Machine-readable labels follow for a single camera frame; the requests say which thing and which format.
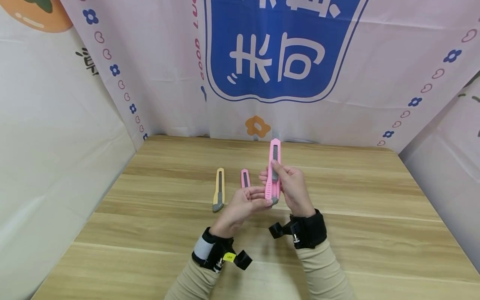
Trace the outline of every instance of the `black wrist mount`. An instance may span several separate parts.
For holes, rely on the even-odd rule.
[[[233,250],[233,238],[224,239],[214,236],[209,232],[210,227],[205,229],[192,252],[192,259],[200,267],[220,273],[225,260],[233,262],[237,267],[245,270],[252,259],[242,250],[236,254]]]
[[[293,236],[295,249],[314,249],[327,238],[324,216],[318,209],[315,212],[315,215],[308,218],[290,215],[290,222],[283,227],[278,222],[273,224],[269,228],[272,237],[278,239],[289,234]]]

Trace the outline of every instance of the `yellow utility knife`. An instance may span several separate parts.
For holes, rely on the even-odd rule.
[[[223,191],[225,190],[225,170],[218,168],[216,171],[215,194],[213,195],[213,212],[216,213],[223,207]]]

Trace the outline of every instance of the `sleeve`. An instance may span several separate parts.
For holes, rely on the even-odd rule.
[[[325,240],[315,249],[297,249],[307,276],[312,300],[353,300],[355,296],[345,273]]]
[[[218,273],[201,268],[190,258],[165,300],[207,300],[218,277]]]

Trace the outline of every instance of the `orange flower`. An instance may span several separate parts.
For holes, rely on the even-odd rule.
[[[255,124],[258,124],[262,129],[257,129]],[[259,116],[253,116],[250,119],[245,121],[245,126],[247,126],[247,133],[249,135],[258,135],[261,138],[264,138],[267,133],[272,129],[270,125],[266,124],[265,121]]]

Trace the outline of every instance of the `hand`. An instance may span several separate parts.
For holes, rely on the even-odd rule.
[[[303,172],[297,168],[282,166],[275,160],[272,160],[271,164],[280,177],[285,202],[292,211],[293,216],[310,217],[315,215],[315,208],[308,195]],[[261,171],[258,178],[266,185],[267,170]]]
[[[210,228],[212,235],[229,239],[243,222],[256,212],[272,208],[272,200],[266,200],[265,187],[251,186],[238,189],[222,214]]]

